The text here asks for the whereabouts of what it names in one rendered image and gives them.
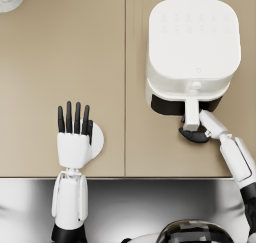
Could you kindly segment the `air fryer drawer with handle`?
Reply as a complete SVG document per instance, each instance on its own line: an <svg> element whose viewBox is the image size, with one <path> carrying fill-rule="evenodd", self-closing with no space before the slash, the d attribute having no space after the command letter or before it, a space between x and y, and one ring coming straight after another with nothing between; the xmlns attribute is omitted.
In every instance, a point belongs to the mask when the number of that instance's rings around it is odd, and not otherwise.
<svg viewBox="0 0 256 243"><path fill-rule="evenodd" d="M164 100L152 94L149 106L161 115L183 116L184 130L196 131L200 125L200 110L213 112L218 106L221 98L210 101L200 101L196 98L188 98L185 101Z"/></svg>

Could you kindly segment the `pale air fryer body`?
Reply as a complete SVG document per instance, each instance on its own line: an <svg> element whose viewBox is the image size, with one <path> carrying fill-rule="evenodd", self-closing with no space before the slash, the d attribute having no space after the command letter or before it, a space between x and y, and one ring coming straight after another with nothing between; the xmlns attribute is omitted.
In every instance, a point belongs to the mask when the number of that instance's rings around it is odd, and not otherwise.
<svg viewBox="0 0 256 243"><path fill-rule="evenodd" d="M241 61L238 18L219 0L165 0L149 16L146 77L156 95L222 96Z"/></svg>

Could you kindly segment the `white round plate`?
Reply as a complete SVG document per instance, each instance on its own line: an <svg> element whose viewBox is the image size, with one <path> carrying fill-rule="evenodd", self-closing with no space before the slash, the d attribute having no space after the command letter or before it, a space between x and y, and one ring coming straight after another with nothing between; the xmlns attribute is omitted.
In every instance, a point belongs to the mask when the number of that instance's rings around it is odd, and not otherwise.
<svg viewBox="0 0 256 243"><path fill-rule="evenodd" d="M94 123L92 136L74 134L72 136L73 154L76 158L94 159L102 150L104 145L104 135L100 127Z"/></svg>

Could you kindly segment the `dark round robot body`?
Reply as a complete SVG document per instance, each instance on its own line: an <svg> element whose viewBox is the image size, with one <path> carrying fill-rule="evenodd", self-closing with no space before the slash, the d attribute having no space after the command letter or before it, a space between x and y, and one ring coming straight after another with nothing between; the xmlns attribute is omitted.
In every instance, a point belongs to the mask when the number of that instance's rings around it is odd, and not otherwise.
<svg viewBox="0 0 256 243"><path fill-rule="evenodd" d="M121 243L234 243L220 226L204 220L179 220L166 225L159 234L125 238Z"/></svg>

